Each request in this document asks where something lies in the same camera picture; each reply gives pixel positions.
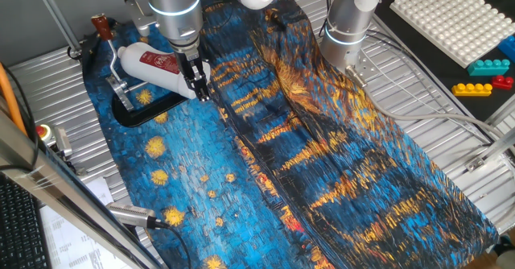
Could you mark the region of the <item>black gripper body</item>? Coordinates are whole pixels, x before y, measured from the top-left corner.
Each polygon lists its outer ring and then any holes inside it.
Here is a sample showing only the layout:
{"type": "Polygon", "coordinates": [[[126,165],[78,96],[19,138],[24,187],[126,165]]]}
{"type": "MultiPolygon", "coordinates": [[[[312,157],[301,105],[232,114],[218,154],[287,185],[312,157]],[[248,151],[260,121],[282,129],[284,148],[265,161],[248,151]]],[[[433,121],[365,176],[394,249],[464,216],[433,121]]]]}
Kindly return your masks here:
{"type": "Polygon", "coordinates": [[[175,51],[179,69],[186,80],[199,80],[204,75],[200,52],[197,48],[175,51]]]}

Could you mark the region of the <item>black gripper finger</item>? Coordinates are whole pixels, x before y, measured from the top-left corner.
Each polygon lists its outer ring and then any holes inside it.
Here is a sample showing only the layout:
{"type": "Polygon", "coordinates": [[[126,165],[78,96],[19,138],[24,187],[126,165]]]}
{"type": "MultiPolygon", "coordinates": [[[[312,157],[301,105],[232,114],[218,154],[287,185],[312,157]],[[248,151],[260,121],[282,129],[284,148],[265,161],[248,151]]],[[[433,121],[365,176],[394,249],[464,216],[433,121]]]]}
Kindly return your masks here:
{"type": "Polygon", "coordinates": [[[204,73],[203,66],[196,65],[193,67],[195,73],[193,85],[196,91],[196,96],[200,101],[209,101],[210,94],[208,91],[208,77],[204,73]]]}
{"type": "Polygon", "coordinates": [[[187,98],[197,98],[196,88],[195,88],[195,75],[187,74],[184,76],[184,81],[186,83],[187,91],[185,92],[185,96],[187,98]]]}

